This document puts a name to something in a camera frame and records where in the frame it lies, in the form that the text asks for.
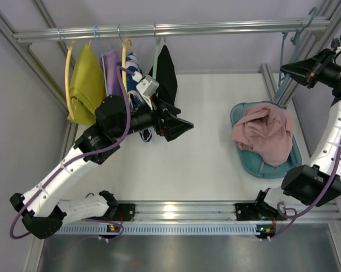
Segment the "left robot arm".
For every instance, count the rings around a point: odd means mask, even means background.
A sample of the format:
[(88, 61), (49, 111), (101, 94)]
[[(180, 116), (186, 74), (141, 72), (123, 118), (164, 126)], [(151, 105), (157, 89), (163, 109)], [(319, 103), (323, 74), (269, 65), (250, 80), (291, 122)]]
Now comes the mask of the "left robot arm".
[(62, 196), (88, 172), (120, 149), (128, 134), (154, 128), (168, 142), (191, 130), (193, 123), (178, 118), (180, 110), (160, 99), (155, 109), (130, 110), (122, 96), (106, 97), (95, 110), (96, 121), (75, 141), (62, 161), (33, 189), (15, 193), (10, 203), (29, 234), (46, 239), (62, 226), (80, 220), (110, 221), (118, 213), (114, 195), (103, 190), (77, 200)]

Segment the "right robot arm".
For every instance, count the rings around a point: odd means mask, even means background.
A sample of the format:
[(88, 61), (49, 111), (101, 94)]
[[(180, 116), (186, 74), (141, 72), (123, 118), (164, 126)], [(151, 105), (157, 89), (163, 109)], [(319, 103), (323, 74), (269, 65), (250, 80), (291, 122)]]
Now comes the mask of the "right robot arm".
[(341, 195), (341, 49), (324, 49), (280, 70), (298, 84), (313, 88), (322, 83), (334, 96), (323, 136), (308, 164), (290, 169), (280, 187), (258, 194), (254, 211), (261, 219), (296, 219)]

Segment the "blue-grey plastic hanger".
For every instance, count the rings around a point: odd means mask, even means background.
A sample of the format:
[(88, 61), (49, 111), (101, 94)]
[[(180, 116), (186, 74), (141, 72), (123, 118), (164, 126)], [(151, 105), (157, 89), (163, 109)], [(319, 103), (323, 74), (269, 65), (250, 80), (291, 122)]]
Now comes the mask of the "blue-grey plastic hanger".
[[(299, 52), (299, 48), (300, 48), (301, 34), (304, 32), (304, 30), (306, 28), (308, 28), (311, 25), (314, 18), (316, 17), (316, 14), (317, 14), (317, 8), (313, 7), (308, 13), (310, 18), (309, 18), (309, 21), (307, 22), (307, 24), (305, 26), (302, 26), (300, 29), (298, 29), (295, 32), (294, 36), (292, 36), (290, 39), (290, 42), (294, 46), (294, 51), (293, 51), (293, 55), (292, 55), (292, 63), (296, 62), (296, 60), (297, 60), (297, 56), (298, 56), (298, 52)], [(281, 51), (280, 51), (279, 67), (283, 66), (285, 41), (286, 41), (286, 38), (287, 38), (289, 32), (283, 32), (282, 34), (283, 34), (283, 38), (282, 38), (282, 47), (281, 47)], [(277, 100), (283, 94), (283, 92), (286, 90), (287, 83), (288, 83), (289, 79), (290, 79), (290, 76), (288, 74), (285, 74), (285, 73), (281, 72), (281, 70), (279, 70), (278, 90), (275, 93), (274, 100)]]

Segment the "pink trousers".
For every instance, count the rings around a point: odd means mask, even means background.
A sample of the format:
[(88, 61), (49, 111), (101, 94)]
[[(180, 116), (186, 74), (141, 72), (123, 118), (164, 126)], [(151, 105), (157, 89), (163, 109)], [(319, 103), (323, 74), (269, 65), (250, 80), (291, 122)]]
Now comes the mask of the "pink trousers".
[(265, 165), (277, 169), (285, 163), (293, 147), (293, 115), (277, 105), (258, 103), (244, 111), (234, 125), (230, 140), (242, 151), (251, 151), (262, 158)]

